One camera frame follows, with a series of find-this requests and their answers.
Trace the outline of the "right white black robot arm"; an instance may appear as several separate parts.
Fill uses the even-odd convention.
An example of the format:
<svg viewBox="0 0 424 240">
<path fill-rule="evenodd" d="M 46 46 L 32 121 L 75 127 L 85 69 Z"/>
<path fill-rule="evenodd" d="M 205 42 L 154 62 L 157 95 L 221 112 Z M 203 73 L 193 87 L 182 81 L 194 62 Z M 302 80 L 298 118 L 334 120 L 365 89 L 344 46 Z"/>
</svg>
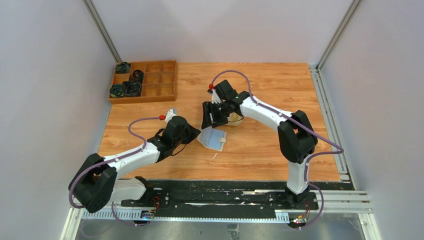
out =
<svg viewBox="0 0 424 240">
<path fill-rule="evenodd" d="M 278 109 L 247 91 L 237 92 L 227 80 L 217 85 L 210 84 L 208 93 L 211 100 L 202 104 L 203 117 L 198 141 L 206 148 L 221 151 L 227 134 L 218 127 L 229 124 L 232 114 L 252 118 L 276 131 L 280 151 L 288 160 L 285 201 L 292 209 L 301 207 L 310 190 L 306 158 L 315 151 L 318 143 L 307 115 L 300 110 L 292 113 Z"/>
</svg>

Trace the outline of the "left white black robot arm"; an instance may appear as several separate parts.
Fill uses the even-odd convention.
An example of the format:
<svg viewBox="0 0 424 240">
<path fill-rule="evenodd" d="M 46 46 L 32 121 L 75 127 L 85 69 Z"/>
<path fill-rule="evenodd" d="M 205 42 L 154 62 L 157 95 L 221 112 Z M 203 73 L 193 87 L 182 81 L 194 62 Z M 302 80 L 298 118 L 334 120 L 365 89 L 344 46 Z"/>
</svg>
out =
<svg viewBox="0 0 424 240">
<path fill-rule="evenodd" d="M 90 154 L 68 186 L 72 207 L 96 213 L 108 203 L 134 200 L 140 206 L 153 201 L 153 188 L 143 177 L 123 178 L 124 175 L 147 165 L 156 164 L 175 155 L 180 145 L 187 145 L 201 133 L 179 115 L 160 115 L 166 126 L 140 146 L 108 156 Z"/>
</svg>

